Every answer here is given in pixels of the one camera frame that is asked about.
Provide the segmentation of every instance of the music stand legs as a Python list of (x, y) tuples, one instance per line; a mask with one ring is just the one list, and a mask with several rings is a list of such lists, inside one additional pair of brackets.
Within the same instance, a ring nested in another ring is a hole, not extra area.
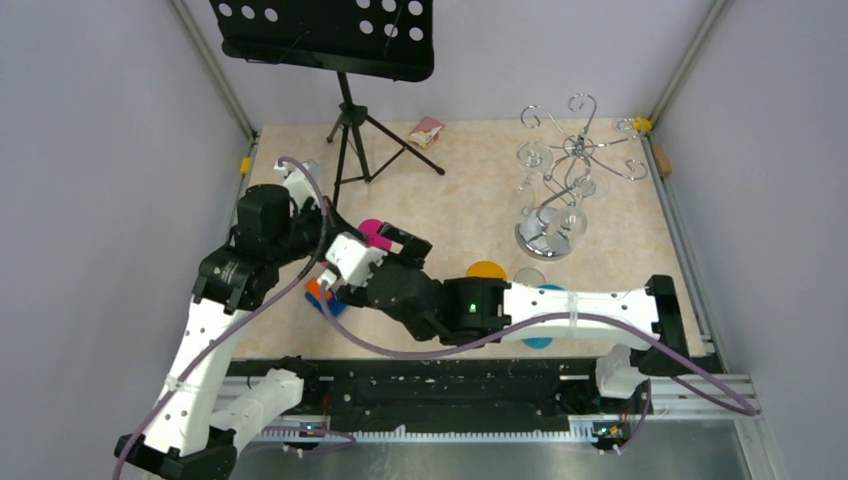
[[(367, 107), (355, 105), (351, 98), (350, 86), (347, 82), (347, 75), (342, 72), (337, 73), (339, 77), (339, 86), (342, 90), (342, 97), (344, 98), (344, 102), (339, 105), (341, 113), (339, 114), (339, 118), (336, 120), (336, 123), (333, 125), (333, 129), (330, 131), (330, 134), (327, 136), (327, 143), (332, 143), (333, 137), (335, 137), (336, 132), (339, 130), (339, 128), (342, 129), (342, 143), (339, 146), (339, 164), (336, 169), (336, 181), (333, 188), (334, 205), (338, 206), (339, 204), (339, 191), (341, 190), (341, 186), (343, 184), (354, 182), (357, 180), (363, 180), (365, 181), (365, 183), (370, 183), (371, 180), (373, 180), (377, 177), (377, 175), (382, 173), (383, 170), (386, 169), (386, 167), (388, 167), (392, 162), (394, 162), (395, 159), (397, 159), (405, 151), (411, 152), (413, 155), (418, 157), (419, 160), (421, 160), (422, 162), (427, 164), (427, 166), (435, 170), (436, 173), (438, 173), (439, 175), (445, 174), (445, 170), (442, 167), (430, 161), (430, 159), (424, 156), (421, 152), (413, 148), (402, 138), (395, 135), (394, 132), (392, 132), (383, 124), (381, 124), (377, 120), (374, 120), (374, 118), (368, 115)], [(377, 127), (378, 130), (380, 130), (381, 132), (383, 132), (383, 134), (397, 142), (401, 147), (400, 150), (398, 150), (397, 153), (392, 156), (392, 158), (390, 158), (386, 163), (384, 163), (383, 166), (378, 168), (373, 175), (371, 175), (371, 172), (368, 169), (368, 160), (365, 157), (365, 147), (362, 144), (362, 135), (359, 133), (359, 127), (366, 121)], [(347, 149), (348, 135), (351, 131), (353, 132), (353, 142), (355, 146), (354, 153), (359, 159), (359, 166), (362, 169), (362, 175), (359, 177), (342, 179), (342, 172), (344, 170), (345, 150)]]

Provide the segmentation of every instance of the small box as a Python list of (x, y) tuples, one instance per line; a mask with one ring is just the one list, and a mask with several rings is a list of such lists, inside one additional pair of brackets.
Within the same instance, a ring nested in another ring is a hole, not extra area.
[(423, 149), (430, 148), (430, 145), (436, 143), (439, 138), (439, 132), (445, 128), (445, 124), (435, 118), (424, 117), (415, 128), (409, 132), (407, 141), (418, 145)]

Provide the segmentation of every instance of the cable tie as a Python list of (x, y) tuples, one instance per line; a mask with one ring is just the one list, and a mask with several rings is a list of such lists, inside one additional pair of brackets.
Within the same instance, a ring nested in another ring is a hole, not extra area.
[(574, 331), (577, 329), (577, 316), (579, 312), (577, 311), (577, 294), (573, 291), (568, 291), (568, 305), (566, 307), (568, 309), (568, 334), (565, 338), (574, 337)]
[(168, 388), (169, 392), (186, 392), (186, 393), (198, 393), (200, 391), (200, 387), (197, 385), (193, 385), (187, 382), (181, 382), (177, 377), (173, 375), (168, 375), (165, 377), (165, 386)]

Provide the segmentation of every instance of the pink object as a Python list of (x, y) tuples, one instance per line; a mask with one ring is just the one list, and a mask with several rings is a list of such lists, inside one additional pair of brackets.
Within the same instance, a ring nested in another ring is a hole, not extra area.
[(369, 218), (363, 220), (359, 224), (359, 231), (368, 236), (368, 246), (377, 247), (379, 249), (390, 252), (392, 250), (392, 241), (386, 237), (381, 237), (377, 234), (377, 230), (383, 225), (381, 220)]

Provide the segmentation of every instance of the yellow disc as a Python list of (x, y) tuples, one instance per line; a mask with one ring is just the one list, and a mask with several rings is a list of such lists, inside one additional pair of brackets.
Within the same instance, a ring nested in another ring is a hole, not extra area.
[(639, 133), (648, 133), (651, 131), (652, 128), (654, 128), (654, 126), (647, 118), (636, 117), (636, 119), (633, 120), (633, 128), (635, 128), (636, 131)]
[(506, 280), (506, 272), (503, 267), (495, 262), (482, 261), (468, 267), (465, 271), (466, 277), (500, 278)]
[(241, 159), (241, 166), (239, 167), (239, 172), (242, 175), (247, 175), (247, 172), (250, 171), (250, 157), (244, 157)]

